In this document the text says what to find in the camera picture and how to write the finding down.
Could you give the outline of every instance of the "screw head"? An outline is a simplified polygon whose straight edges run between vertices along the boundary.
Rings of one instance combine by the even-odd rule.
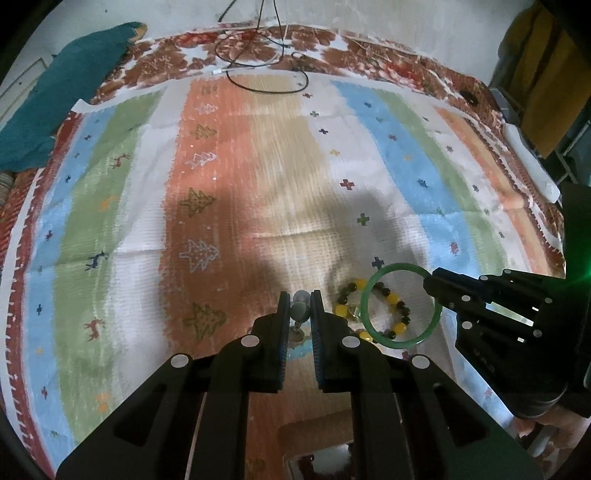
[[[424,370],[431,365],[429,359],[422,355],[414,356],[412,362],[415,367],[420,368],[421,370]]]
[[[240,340],[240,343],[242,344],[242,346],[245,346],[247,348],[257,346],[259,344],[259,342],[260,342],[259,337],[257,337],[256,335],[246,335],[246,336],[242,337],[242,340]]]
[[[189,357],[187,355],[183,355],[182,353],[175,355],[170,359],[170,364],[174,368],[186,367],[189,364]]]
[[[357,337],[354,337],[352,335],[343,337],[341,342],[343,343],[343,346],[345,346],[347,348],[357,348],[359,345],[361,345],[361,340],[359,340]]]

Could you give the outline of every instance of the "bed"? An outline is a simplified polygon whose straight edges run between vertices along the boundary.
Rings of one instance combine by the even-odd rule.
[[[137,42],[93,104],[74,106],[47,167],[17,178],[0,223],[0,401],[49,476],[170,355],[216,353],[282,290],[318,288],[331,310],[343,285],[393,262],[564,276],[561,214],[484,84],[392,41],[290,25],[281,61],[232,79],[300,91],[252,93],[216,56],[277,58],[268,38],[282,32],[237,30],[249,26]],[[390,277],[414,336],[432,301],[419,279]],[[381,304],[371,312],[389,328]],[[305,453],[298,423],[338,417],[350,440],[349,398],[317,390],[303,329],[284,391],[251,397],[251,478],[281,478],[284,457]],[[384,351],[425,353],[508,427],[454,337],[444,314],[418,347]]]

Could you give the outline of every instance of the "beaded bracelet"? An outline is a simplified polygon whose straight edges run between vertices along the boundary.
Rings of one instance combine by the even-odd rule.
[[[339,317],[347,318],[349,314],[349,309],[347,308],[347,302],[349,301],[349,295],[357,290],[363,290],[367,285],[367,280],[362,278],[358,278],[357,280],[349,283],[346,287],[341,288],[339,291],[339,297],[337,298],[337,305],[335,305],[334,313]],[[400,299],[400,296],[390,290],[383,282],[377,282],[373,289],[374,291],[380,292],[388,301],[388,303],[398,310],[400,315],[402,316],[402,321],[397,323],[393,330],[388,330],[385,332],[386,337],[390,340],[393,340],[397,337],[397,335],[402,335],[407,328],[407,325],[410,323],[410,309],[406,306],[406,304]],[[359,335],[360,338],[363,340],[371,341],[371,335],[367,332],[362,332]]]

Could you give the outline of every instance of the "white stripe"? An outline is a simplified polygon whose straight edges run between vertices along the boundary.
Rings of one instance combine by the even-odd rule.
[[[43,168],[40,168],[35,173],[35,177],[31,183],[31,188],[29,188],[27,196],[22,203],[21,211],[18,212],[17,221],[12,228],[11,238],[4,260],[4,271],[2,272],[2,276],[4,277],[5,281],[0,284],[0,339],[2,339],[4,342],[6,341],[7,320],[9,316],[8,305],[10,301],[10,294],[13,292],[12,281],[6,280],[9,278],[12,279],[14,276],[14,270],[17,261],[17,248],[21,241],[22,229],[25,226],[25,218],[29,208],[31,207],[35,187],[37,186],[37,182],[41,177],[43,170]],[[11,362],[5,360],[5,357],[2,355],[2,358],[0,359],[0,387],[2,387],[2,396],[4,398],[4,404],[6,405],[6,417],[12,425],[12,428],[16,430],[18,427],[17,411],[14,407],[14,402],[12,399],[12,386],[10,385],[10,380],[8,378],[7,365],[10,363]]]
[[[164,310],[160,305],[158,266],[164,251],[164,198],[176,153],[180,114],[190,82],[168,88],[141,129],[119,203],[113,270],[106,299],[109,331],[116,350],[112,396],[118,404],[166,360]],[[141,335],[138,325],[141,324]]]
[[[386,264],[409,262],[425,265],[428,248],[425,231],[418,215],[392,179],[372,134],[331,82],[319,78],[310,84],[308,92],[313,96],[302,102],[304,108],[308,108],[305,114],[310,118],[310,131],[330,159],[333,191],[337,193],[345,212],[344,218],[337,221],[346,229],[349,234],[346,236],[350,236],[343,242],[345,250],[341,252],[341,258],[344,265],[337,272],[338,278],[330,279],[336,284],[324,286],[325,291],[333,292],[351,278],[369,278],[376,271],[372,266],[374,257],[379,257]],[[319,113],[317,118],[310,116],[312,110]],[[322,134],[319,131],[321,128],[328,130],[329,134]],[[331,155],[332,149],[337,150],[339,155]],[[340,185],[344,179],[355,183],[352,190]],[[361,213],[370,218],[366,226],[357,223]],[[432,307],[423,293],[421,278],[414,274],[401,275],[389,276],[385,282],[413,311],[416,320],[411,324],[410,331],[418,335],[426,327],[430,317],[427,311]],[[324,298],[327,310],[332,309],[330,300],[330,296]],[[392,321],[391,313],[383,303],[372,302],[370,308],[376,308],[371,312],[373,325],[383,331]],[[352,323],[351,328],[363,326]],[[402,355],[401,351],[379,347],[388,355]]]

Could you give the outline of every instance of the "orange stripe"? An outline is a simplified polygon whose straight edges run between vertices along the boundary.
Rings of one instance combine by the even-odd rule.
[[[244,335],[254,319],[273,311],[279,297],[277,283],[258,259],[253,235],[257,223],[251,192],[257,188],[259,159],[244,112],[252,95],[225,79],[196,80],[181,114],[164,205],[161,291],[165,334],[175,351],[194,356],[212,355]],[[197,109],[206,104],[217,110],[200,113]],[[195,153],[213,153],[217,158],[191,169],[187,163]],[[189,206],[181,204],[190,189],[215,198],[191,217]],[[203,241],[217,248],[219,255],[204,270],[198,267],[191,273],[190,260],[182,258],[189,240]]]
[[[472,157],[484,171],[486,178],[499,196],[503,210],[509,216],[519,239],[523,244],[533,273],[549,275],[550,269],[544,249],[538,241],[537,232],[524,209],[523,197],[515,191],[513,185],[495,161],[487,146],[472,131],[470,126],[458,115],[443,108],[436,108],[456,136],[469,150]]]

